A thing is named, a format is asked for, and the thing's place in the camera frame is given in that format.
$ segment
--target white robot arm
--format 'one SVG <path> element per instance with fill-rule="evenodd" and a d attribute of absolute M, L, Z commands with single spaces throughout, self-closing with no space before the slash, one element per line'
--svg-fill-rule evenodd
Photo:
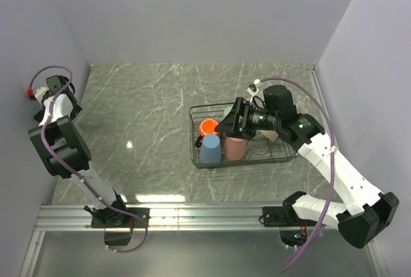
<path fill-rule="evenodd" d="M 237 98 L 231 112 L 216 127 L 227 137 L 252 139 L 257 130 L 273 130 L 302 157 L 306 158 L 330 182 L 331 159 L 334 152 L 334 190 L 343 203 L 331 202 L 322 224 L 338 229 L 357 248 L 363 248 L 390 223 L 399 204 L 392 193 L 383 193 L 362 176 L 356 168 L 331 146 L 324 128 L 309 114 L 297 113 L 292 94 L 283 85 L 273 85 L 261 92 L 260 81 L 250 84 L 251 101 Z M 287 220 L 318 221 L 325 200 L 305 192 L 296 192 L 283 201 L 286 211 L 277 216 L 267 214 L 264 225 L 284 225 Z"/>
<path fill-rule="evenodd" d="M 91 154 L 87 144 L 72 121 L 81 111 L 73 92 L 67 88 L 53 101 L 56 93 L 66 85 L 67 79 L 56 75 L 47 78 L 46 82 L 48 88 L 40 87 L 31 95 L 31 99 L 36 99 L 42 105 L 42 110 L 35 115 L 35 120 L 39 121 L 39 126 L 29 131 L 31 142 L 39 153 L 42 162 L 51 175 L 59 175 L 63 179 L 68 179 L 88 196 L 92 201 L 93 209 L 86 206 L 85 210 L 107 228 L 126 224 L 129 221 L 128 216 L 116 213 L 103 203 L 104 201 L 118 210 L 127 211 L 123 199 L 101 179 L 91 163 Z M 45 148 L 41 139 L 41 128 L 49 116 L 51 116 L 51 120 L 45 132 L 48 144 L 83 179 L 65 169 Z M 101 199 L 92 193 L 84 181 L 92 186 Z"/>

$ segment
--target glass panel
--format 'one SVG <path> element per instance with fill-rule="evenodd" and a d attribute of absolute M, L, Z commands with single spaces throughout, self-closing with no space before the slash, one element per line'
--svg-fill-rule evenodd
<path fill-rule="evenodd" d="M 50 232 L 46 233 L 34 276 L 376 275 L 369 250 L 351 247 L 334 230 L 325 230 L 297 265 L 283 275 L 281 266 L 292 253 L 280 245 L 277 231 L 151 232 L 147 243 L 129 254 L 105 250 L 102 233 Z"/>

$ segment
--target black bracket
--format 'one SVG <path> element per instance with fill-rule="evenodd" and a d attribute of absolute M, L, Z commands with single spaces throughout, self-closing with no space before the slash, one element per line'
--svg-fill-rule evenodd
<path fill-rule="evenodd" d="M 49 97 L 56 95 L 57 92 L 61 90 L 61 88 L 63 88 L 63 86 L 65 86 L 68 81 L 69 79 L 66 76 L 56 75 L 56 76 L 50 76 L 49 78 L 46 78 L 46 83 L 47 83 L 49 90 L 44 94 L 43 99 L 41 101 L 43 108 L 36 115 L 34 115 L 35 121 L 40 123 L 43 120 L 44 111 L 46 110 L 46 108 L 44 107 L 44 100 L 47 100 Z M 62 92 L 62 94 L 66 94 L 73 105 L 73 109 L 71 110 L 71 113 L 70 113 L 70 118 L 73 120 L 77 117 L 78 113 L 80 113 L 82 108 L 78 105 L 77 99 L 74 97 L 76 89 L 73 83 L 70 83 L 70 88 L 73 91 L 70 91 L 69 88 L 67 88 L 64 92 Z M 30 96 L 30 99 L 36 100 L 36 98 L 33 95 Z"/>
<path fill-rule="evenodd" d="M 30 129 L 28 135 L 44 166 L 52 176 L 59 175 L 63 179 L 69 179 L 72 173 L 64 168 L 44 146 L 41 139 L 41 128 Z M 56 148 L 56 154 L 76 171 L 88 170 L 91 160 L 89 147 L 67 115 L 47 126 L 46 140 L 49 145 L 53 146 L 59 139 L 65 139 L 66 144 Z"/>
<path fill-rule="evenodd" d="M 263 207 L 263 222 L 266 228 L 281 228 L 300 227 L 302 220 L 284 206 L 265 206 Z M 307 220 L 307 226 L 315 226 L 315 222 Z"/>
<path fill-rule="evenodd" d="M 127 208 L 129 213 L 137 215 L 141 217 L 145 223 L 142 223 L 140 220 L 134 220 L 134 227 L 137 229 L 144 229 L 148 227 L 148 221 L 150 220 L 150 209 L 149 208 Z M 128 228 L 130 229 L 131 217 L 127 219 L 127 221 L 122 224 L 121 226 L 116 226 L 116 228 Z M 93 217 L 91 220 L 91 227 L 92 228 L 106 228 L 106 225 L 100 219 Z M 104 232 L 104 244 L 107 246 L 127 246 L 131 240 L 131 232 Z"/>
<path fill-rule="evenodd" d="M 363 206 L 364 211 L 351 216 L 348 211 L 337 215 L 338 230 L 355 248 L 363 248 L 391 224 L 399 200 L 392 192 L 380 193 L 374 205 Z"/>
<path fill-rule="evenodd" d="M 302 220 L 294 212 L 293 204 L 306 192 L 295 192 L 283 201 L 283 206 L 264 206 L 263 221 L 266 228 L 270 227 L 299 227 Z M 316 222 L 307 220 L 307 226 L 314 226 Z"/>
<path fill-rule="evenodd" d="M 136 219 L 134 221 L 134 228 L 143 229 L 148 225 L 148 220 L 150 219 L 149 208 L 127 208 L 127 211 L 131 214 L 141 217 L 141 219 L 146 221 L 146 224 L 143 224 L 140 220 Z M 107 225 L 100 219 L 93 217 L 91 220 L 91 227 L 94 229 L 102 229 L 106 228 Z M 127 221 L 124 224 L 122 224 L 121 226 L 116 226 L 115 228 L 130 228 L 130 219 L 127 219 Z"/>

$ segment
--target gray marble surface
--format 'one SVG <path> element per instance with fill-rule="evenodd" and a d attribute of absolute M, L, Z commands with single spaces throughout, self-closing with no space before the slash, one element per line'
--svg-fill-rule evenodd
<path fill-rule="evenodd" d="M 94 65 L 76 119 L 101 175 L 127 202 L 281 201 L 297 190 L 325 198 L 329 184 L 307 160 L 197 169 L 191 163 L 188 110 L 248 97 L 257 78 L 279 75 L 312 90 L 305 65 Z M 300 112 L 320 120 L 313 102 L 290 87 Z M 88 203 L 60 179 L 53 204 Z"/>

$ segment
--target wire basket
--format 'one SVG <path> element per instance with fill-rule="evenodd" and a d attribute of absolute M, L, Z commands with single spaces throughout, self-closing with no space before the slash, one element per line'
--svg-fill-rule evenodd
<path fill-rule="evenodd" d="M 231 161 L 223 155 L 221 163 L 202 164 L 200 162 L 200 149 L 195 146 L 195 142 L 200 135 L 198 128 L 201 121 L 206 118 L 214 118 L 217 121 L 221 121 L 224 117 L 224 109 L 232 105 L 232 102 L 227 102 L 212 105 L 196 105 L 190 108 L 191 161 L 197 168 L 253 165 L 259 163 L 284 163 L 297 157 L 298 153 L 296 153 L 289 144 L 283 142 L 281 139 L 276 139 L 273 142 L 267 139 L 262 133 L 257 132 L 254 139 L 247 141 L 246 153 L 242 159 Z M 222 134 L 220 139 L 221 147 L 223 147 L 225 136 Z"/>

